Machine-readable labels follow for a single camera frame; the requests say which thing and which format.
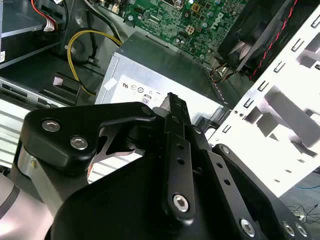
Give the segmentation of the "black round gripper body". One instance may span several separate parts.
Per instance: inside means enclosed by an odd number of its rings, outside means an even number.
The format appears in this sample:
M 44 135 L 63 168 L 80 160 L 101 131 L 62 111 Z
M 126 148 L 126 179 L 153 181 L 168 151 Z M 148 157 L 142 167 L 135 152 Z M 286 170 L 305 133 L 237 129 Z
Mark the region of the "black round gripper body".
M 164 165 L 144 157 L 75 192 L 59 209 L 53 240 L 238 240 L 210 171 L 194 173 L 195 218 L 189 226 L 165 214 Z

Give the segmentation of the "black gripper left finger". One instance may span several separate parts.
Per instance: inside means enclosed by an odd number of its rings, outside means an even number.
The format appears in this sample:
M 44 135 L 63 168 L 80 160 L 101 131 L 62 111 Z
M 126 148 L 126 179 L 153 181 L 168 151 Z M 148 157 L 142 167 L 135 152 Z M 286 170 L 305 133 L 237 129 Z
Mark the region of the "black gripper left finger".
M 147 157 L 163 166 L 161 206 L 182 225 L 184 201 L 176 196 L 176 100 L 169 93 L 159 108 L 125 102 L 38 109 L 24 119 L 15 161 L 36 187 L 54 218 L 77 191 Z

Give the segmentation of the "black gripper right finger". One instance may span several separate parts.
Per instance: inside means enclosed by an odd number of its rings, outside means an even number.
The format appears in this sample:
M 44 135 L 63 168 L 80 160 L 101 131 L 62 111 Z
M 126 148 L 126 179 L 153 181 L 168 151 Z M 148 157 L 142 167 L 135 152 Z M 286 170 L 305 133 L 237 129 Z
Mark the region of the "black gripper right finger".
M 224 240 L 309 240 L 306 226 L 226 145 L 211 147 L 191 124 L 186 102 L 176 99 L 176 197 L 184 201 L 181 216 L 196 214 L 193 167 L 202 169 L 203 215 L 220 214 L 216 234 Z

